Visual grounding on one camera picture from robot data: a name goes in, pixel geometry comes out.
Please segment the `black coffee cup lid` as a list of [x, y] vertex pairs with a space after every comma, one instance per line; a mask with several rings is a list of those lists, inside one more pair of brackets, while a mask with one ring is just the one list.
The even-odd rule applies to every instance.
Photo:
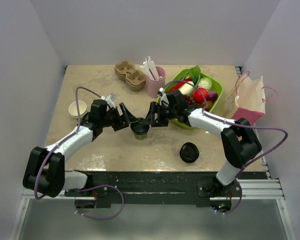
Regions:
[[138, 117], [137, 122], [134, 122], [134, 123], [130, 124], [130, 128], [131, 128], [131, 130], [134, 134], [144, 135], [144, 134], [148, 133], [148, 131], [150, 129], [150, 126], [149, 125], [142, 125], [144, 120], [145, 120], [144, 118]]

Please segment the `green paper coffee cup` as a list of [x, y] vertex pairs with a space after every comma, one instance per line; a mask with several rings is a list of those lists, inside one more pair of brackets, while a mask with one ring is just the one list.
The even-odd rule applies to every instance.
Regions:
[[148, 134], [147, 133], [142, 133], [142, 134], [134, 133], [133, 135], [137, 140], [144, 140]]

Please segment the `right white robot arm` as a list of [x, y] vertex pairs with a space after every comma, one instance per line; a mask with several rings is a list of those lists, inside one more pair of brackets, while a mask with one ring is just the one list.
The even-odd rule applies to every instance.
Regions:
[[233, 120], [210, 114], [196, 106], [189, 106], [179, 90], [158, 92], [160, 102], [152, 102], [142, 126], [166, 127], [168, 121], [178, 119], [189, 127], [203, 129], [220, 137], [226, 162], [217, 172], [213, 192], [220, 197], [230, 190], [241, 168], [262, 150], [262, 146], [249, 122], [241, 118]]

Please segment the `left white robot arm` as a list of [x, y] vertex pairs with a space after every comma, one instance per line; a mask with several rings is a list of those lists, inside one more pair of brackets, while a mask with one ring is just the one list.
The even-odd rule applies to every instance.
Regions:
[[93, 142], [104, 128], [112, 127], [118, 131], [136, 122], [138, 119], [123, 103], [119, 107], [111, 107], [106, 100], [94, 100], [90, 111], [68, 135], [47, 147], [37, 146], [32, 149], [23, 186], [33, 190], [37, 200], [45, 196], [54, 198], [63, 190], [76, 190], [82, 196], [89, 196], [94, 190], [94, 184], [85, 173], [66, 171], [65, 162]]

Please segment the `red chili pepper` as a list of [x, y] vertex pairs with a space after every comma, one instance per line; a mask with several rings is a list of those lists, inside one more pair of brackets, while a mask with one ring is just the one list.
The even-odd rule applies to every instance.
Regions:
[[182, 81], [179, 81], [175, 86], [173, 86], [170, 91], [178, 90], [181, 88], [186, 82], [190, 82], [191, 78], [185, 78]]

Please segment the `purple grape bunch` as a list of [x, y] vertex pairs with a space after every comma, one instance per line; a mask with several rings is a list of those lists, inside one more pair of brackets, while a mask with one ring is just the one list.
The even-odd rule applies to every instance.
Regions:
[[198, 103], [193, 98], [191, 98], [190, 96], [184, 94], [183, 97], [184, 97], [186, 103], [189, 106], [192, 106], [192, 105], [197, 106], [198, 105]]

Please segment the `white radish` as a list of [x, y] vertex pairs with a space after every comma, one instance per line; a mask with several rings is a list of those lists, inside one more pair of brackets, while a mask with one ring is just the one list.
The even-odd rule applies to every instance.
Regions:
[[180, 91], [181, 94], [190, 96], [193, 89], [194, 89], [194, 83], [192, 81], [187, 81], [178, 90]]

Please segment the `red apple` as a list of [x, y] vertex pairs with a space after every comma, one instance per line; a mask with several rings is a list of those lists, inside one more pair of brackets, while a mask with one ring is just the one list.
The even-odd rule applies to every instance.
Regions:
[[208, 91], [202, 87], [196, 89], [192, 94], [194, 101], [200, 104], [203, 103], [204, 101], [207, 101], [208, 96], [209, 96]]

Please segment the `long green beans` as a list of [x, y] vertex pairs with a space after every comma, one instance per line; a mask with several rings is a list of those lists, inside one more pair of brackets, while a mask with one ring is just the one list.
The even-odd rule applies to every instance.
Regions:
[[201, 79], [200, 76], [198, 76], [198, 77], [194, 76], [191, 78], [190, 75], [187, 75], [184, 79], [181, 79], [181, 81], [178, 81], [176, 83], [176, 85], [172, 86], [169, 90], [166, 90], [165, 92], [169, 93], [174, 90], [179, 90], [181, 92], [181, 94], [190, 96], [190, 94], [194, 90], [194, 87], [190, 86], [186, 82], [190, 82], [190, 84], [195, 86], [200, 79]]

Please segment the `white wrapped straws bundle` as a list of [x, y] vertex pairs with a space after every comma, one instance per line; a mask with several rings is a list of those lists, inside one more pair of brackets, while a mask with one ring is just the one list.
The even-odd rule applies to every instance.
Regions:
[[140, 68], [153, 81], [159, 81], [162, 77], [159, 75], [157, 67], [150, 56], [145, 58], [145, 61], [140, 65]]

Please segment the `green cabbage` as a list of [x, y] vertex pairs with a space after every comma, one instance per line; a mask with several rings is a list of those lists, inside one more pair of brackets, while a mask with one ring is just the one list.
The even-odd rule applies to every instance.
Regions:
[[197, 85], [198, 88], [203, 88], [206, 89], [207, 91], [210, 91], [212, 89], [212, 86], [213, 86], [213, 81], [208, 77], [202, 78]]

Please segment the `purple onion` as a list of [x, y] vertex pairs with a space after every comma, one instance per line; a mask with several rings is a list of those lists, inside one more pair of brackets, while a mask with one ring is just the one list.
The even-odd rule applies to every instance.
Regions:
[[209, 101], [212, 101], [212, 102], [215, 102], [217, 99], [218, 99], [218, 93], [217, 92], [215, 92], [215, 91], [209, 91], [208, 92], [208, 100]]

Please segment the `green plastic tray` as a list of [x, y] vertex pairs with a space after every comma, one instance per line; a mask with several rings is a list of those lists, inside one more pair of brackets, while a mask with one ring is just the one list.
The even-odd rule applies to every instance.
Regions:
[[[183, 70], [181, 70], [173, 79], [172, 81], [176, 81], [176, 80], [184, 80], [184, 79], [187, 79], [189, 78], [189, 72], [190, 72], [190, 69], [189, 68], [185, 68]], [[221, 99], [221, 96], [224, 92], [224, 89], [223, 89], [223, 86], [220, 82], [218, 82], [217, 80], [215, 80], [214, 78], [212, 78], [211, 76], [205, 74], [205, 73], [200, 73], [200, 80], [196, 83], [196, 87], [199, 88], [199, 83], [200, 81], [204, 80], [204, 79], [210, 79], [210, 82], [211, 82], [211, 87], [208, 89], [208, 92], [216, 92], [217, 93], [217, 98], [216, 100], [213, 100], [213, 105], [209, 108], [209, 110], [206, 110], [207, 112], [209, 113], [212, 113], [213, 110], [215, 109], [215, 107], [217, 106], [219, 100]], [[194, 130], [195, 127], [191, 127], [191, 126], [188, 126], [184, 123], [180, 123], [178, 122], [177, 119], [171, 119], [170, 120], [172, 123], [178, 125], [178, 126], [181, 126], [187, 130]]]

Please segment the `pink paper gift bag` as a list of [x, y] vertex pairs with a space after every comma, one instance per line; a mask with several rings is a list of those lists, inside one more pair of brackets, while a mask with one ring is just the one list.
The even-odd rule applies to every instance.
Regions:
[[221, 102], [219, 115], [236, 121], [244, 118], [253, 125], [266, 113], [266, 103], [278, 97], [274, 88], [264, 85], [262, 76], [252, 80], [250, 72], [245, 71]]

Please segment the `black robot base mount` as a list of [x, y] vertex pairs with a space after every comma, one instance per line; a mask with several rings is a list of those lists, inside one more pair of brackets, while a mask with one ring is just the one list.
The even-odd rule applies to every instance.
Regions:
[[97, 197], [99, 208], [112, 204], [194, 205], [210, 207], [241, 196], [238, 183], [222, 187], [215, 181], [215, 172], [148, 172], [148, 171], [88, 171], [84, 190], [65, 191], [66, 197]]

